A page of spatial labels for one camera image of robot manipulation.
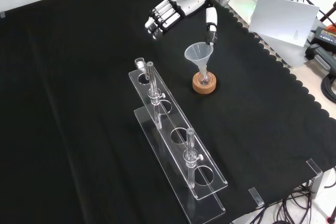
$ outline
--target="test tube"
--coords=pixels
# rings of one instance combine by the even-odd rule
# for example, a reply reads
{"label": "test tube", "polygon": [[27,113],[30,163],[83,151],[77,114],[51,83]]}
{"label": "test tube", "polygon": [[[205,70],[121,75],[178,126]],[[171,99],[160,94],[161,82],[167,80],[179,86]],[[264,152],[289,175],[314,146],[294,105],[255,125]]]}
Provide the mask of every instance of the test tube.
{"label": "test tube", "polygon": [[146,69],[145,69],[146,62],[143,58],[135,59],[134,63],[135,63],[135,66],[136,66],[137,69],[140,69],[143,72],[146,71]]}
{"label": "test tube", "polygon": [[187,158],[192,159],[196,156],[195,153],[195,130],[187,129]]}
{"label": "test tube", "polygon": [[193,167],[188,167],[188,182],[191,188],[195,187],[195,172]]}
{"label": "test tube", "polygon": [[160,104],[154,106],[154,119],[158,129],[162,129],[161,114],[160,114]]}
{"label": "test tube", "polygon": [[157,94],[157,87],[156,87],[156,80],[154,75],[154,64],[153,62],[149,61],[147,62],[147,69],[148,69],[148,75],[149,75],[149,83],[151,85],[151,95],[155,96]]}

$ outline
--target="table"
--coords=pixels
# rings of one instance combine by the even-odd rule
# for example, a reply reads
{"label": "table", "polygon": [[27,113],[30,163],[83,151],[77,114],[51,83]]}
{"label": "table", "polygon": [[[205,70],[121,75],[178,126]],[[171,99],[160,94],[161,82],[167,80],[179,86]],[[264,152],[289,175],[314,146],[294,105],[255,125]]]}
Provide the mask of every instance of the table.
{"label": "table", "polygon": [[[10,63],[31,55],[27,60],[48,98],[48,120],[54,119],[64,142],[86,223],[185,223],[133,114],[141,101],[128,72],[137,57],[154,62],[228,180],[220,193],[227,213],[213,223],[253,211],[251,187],[266,204],[289,194],[314,176],[306,165],[310,158],[322,170],[336,163],[334,122],[226,9],[218,11],[226,29],[219,27],[218,47],[208,64],[217,73],[218,88],[208,97],[196,95],[190,85],[196,69],[183,52],[202,41],[205,13],[153,42],[143,25],[146,10],[160,1],[46,0],[7,12],[2,21],[12,39],[19,31],[27,45],[13,53]],[[3,43],[8,46],[11,55],[16,45]],[[6,101],[15,108],[17,101]]]}

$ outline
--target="robot finger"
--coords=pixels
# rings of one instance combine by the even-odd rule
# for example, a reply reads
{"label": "robot finger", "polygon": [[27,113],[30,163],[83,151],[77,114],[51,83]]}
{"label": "robot finger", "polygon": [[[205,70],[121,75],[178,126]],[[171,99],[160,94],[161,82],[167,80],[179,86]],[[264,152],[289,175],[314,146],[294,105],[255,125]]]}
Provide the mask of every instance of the robot finger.
{"label": "robot finger", "polygon": [[153,34],[157,27],[165,23],[165,21],[169,19],[175,12],[176,11],[174,8],[170,8],[162,16],[158,15],[156,18],[154,18],[153,22],[148,26],[148,33]]}
{"label": "robot finger", "polygon": [[145,28],[149,28],[156,19],[158,19],[161,15],[165,14],[168,10],[173,8],[173,6],[169,3],[168,0],[164,0],[161,2],[156,8],[152,9],[150,12],[150,17],[145,24]]}
{"label": "robot finger", "polygon": [[153,39],[160,39],[174,24],[181,20],[180,14],[174,12],[165,22],[161,23],[153,33]]}

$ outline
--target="acrylic test tube rack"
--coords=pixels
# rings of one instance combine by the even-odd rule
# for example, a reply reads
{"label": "acrylic test tube rack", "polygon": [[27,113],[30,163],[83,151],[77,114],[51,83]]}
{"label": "acrylic test tube rack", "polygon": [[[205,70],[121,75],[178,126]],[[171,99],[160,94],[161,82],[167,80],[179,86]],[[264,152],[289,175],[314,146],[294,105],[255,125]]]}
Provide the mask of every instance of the acrylic test tube rack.
{"label": "acrylic test tube rack", "polygon": [[169,89],[143,58],[129,76],[144,106],[134,111],[175,195],[191,224],[225,213],[216,192],[227,181]]}

